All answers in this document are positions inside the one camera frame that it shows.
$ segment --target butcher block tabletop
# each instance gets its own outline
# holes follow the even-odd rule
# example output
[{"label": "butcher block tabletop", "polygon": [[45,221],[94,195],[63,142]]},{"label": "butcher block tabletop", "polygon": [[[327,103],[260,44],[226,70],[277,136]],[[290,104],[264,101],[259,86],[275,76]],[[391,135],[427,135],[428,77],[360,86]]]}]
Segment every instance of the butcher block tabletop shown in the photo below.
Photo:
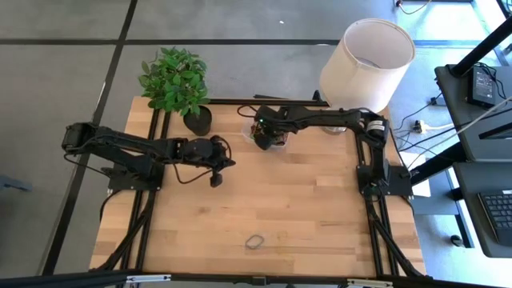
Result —
[{"label": "butcher block tabletop", "polygon": [[[152,109],[134,98],[125,132],[147,137]],[[249,118],[236,105],[208,105],[211,132],[231,146],[236,165],[225,168],[223,183],[210,187],[210,175],[182,185],[167,166],[157,192],[143,270],[188,274],[375,277],[366,208],[358,192],[354,133],[330,135],[310,127],[290,134],[284,148],[263,151],[242,133]],[[389,118],[386,108],[381,112]],[[160,113],[157,138],[164,113]],[[172,113],[168,138],[194,139],[179,114]],[[400,165],[390,137],[386,157]],[[178,165],[182,180],[204,168]],[[134,191],[122,191],[106,204],[90,262],[107,260],[126,234]],[[425,273],[410,206],[386,197],[394,240],[415,268]],[[252,235],[257,249],[246,247]],[[130,267],[138,249],[132,247]],[[389,273],[384,242],[382,264]]]}]

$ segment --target keyboard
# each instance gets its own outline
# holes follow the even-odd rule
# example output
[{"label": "keyboard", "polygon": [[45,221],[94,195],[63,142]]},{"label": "keyboard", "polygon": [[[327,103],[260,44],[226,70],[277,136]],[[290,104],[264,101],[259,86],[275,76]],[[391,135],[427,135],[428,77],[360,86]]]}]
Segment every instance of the keyboard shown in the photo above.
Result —
[{"label": "keyboard", "polygon": [[512,190],[479,193],[478,197],[498,242],[512,246]]}]

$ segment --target desk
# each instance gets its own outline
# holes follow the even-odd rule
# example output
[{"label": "desk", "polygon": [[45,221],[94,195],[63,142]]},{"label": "desk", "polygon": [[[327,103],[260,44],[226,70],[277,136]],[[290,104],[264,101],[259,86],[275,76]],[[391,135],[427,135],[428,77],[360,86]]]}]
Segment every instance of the desk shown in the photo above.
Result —
[{"label": "desk", "polygon": [[[495,67],[497,77],[507,79],[503,75],[512,74],[512,67]],[[448,111],[454,125],[471,122],[482,115],[484,109],[470,105],[466,102],[468,95],[469,79],[468,77],[455,78],[445,66],[437,67],[435,74],[438,78],[439,88],[444,95]],[[505,94],[512,94],[512,82],[502,81]],[[504,109],[511,108],[509,103]],[[481,140],[478,136],[493,128],[505,125],[512,121],[512,111],[499,116],[481,120],[471,128],[460,133],[460,143],[444,150],[440,155],[444,158],[453,159],[448,161],[444,158],[434,157],[426,163],[414,168],[411,173],[413,185],[424,181],[428,177],[450,167],[453,162],[512,162],[512,153],[510,152],[510,140],[504,139],[485,139]]]},{"label": "desk", "polygon": [[[144,271],[188,274],[300,275],[374,277],[365,205],[358,194],[354,134],[328,135],[311,127],[292,134],[286,148],[261,151],[241,134],[247,118],[236,105],[209,105],[210,135],[224,137],[236,166],[222,171],[223,184],[210,188],[208,177],[177,182],[166,169],[157,193]],[[152,110],[147,98],[135,98],[126,132],[148,135]],[[158,120],[157,133],[162,128]],[[196,138],[172,114],[169,138]],[[392,139],[386,155],[398,164]],[[202,169],[178,166],[182,179]],[[104,263],[126,234],[133,191],[123,191],[106,205],[90,266]],[[400,197],[386,197],[394,240],[417,270],[425,273],[411,208]],[[253,234],[260,249],[244,244]],[[130,267],[138,247],[134,242]],[[384,271],[389,273],[381,242]]]},{"label": "desk", "polygon": [[512,164],[505,163],[455,163],[455,174],[474,229],[487,257],[512,258],[512,247],[500,245],[494,238],[477,194],[512,187]]}]

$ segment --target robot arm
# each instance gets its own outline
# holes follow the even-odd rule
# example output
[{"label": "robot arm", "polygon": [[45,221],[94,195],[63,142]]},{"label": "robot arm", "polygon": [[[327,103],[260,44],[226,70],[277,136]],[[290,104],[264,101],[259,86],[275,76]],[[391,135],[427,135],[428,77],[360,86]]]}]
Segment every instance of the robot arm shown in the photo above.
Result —
[{"label": "robot arm", "polygon": [[226,156],[227,148],[222,142],[226,141],[219,136],[192,141],[186,138],[148,140],[92,123],[75,123],[66,128],[62,148],[66,154],[95,154],[124,167],[122,170],[102,168],[111,178],[128,176],[150,182],[162,172],[159,169],[162,165],[185,164],[209,168],[212,171],[210,184],[216,187],[222,183],[219,172],[235,164]]},{"label": "robot arm", "polygon": [[390,125],[384,117],[363,110],[308,110],[303,106],[282,106],[275,111],[268,106],[260,106],[254,116],[260,133],[254,134],[254,140],[260,148],[267,150],[283,134],[296,134],[309,126],[346,127],[370,148],[370,172],[366,175],[364,190],[372,191],[375,187],[385,190],[389,185],[390,170],[384,147]]}]

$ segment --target white lamp shade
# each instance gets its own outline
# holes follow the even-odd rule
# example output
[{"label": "white lamp shade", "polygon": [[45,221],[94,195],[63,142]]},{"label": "white lamp shade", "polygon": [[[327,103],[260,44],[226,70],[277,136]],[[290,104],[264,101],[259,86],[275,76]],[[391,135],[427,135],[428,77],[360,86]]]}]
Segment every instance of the white lamp shade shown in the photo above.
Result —
[{"label": "white lamp shade", "polygon": [[323,68],[320,91],[333,108],[387,106],[415,56],[404,29],[381,19],[363,19],[349,26]]}]

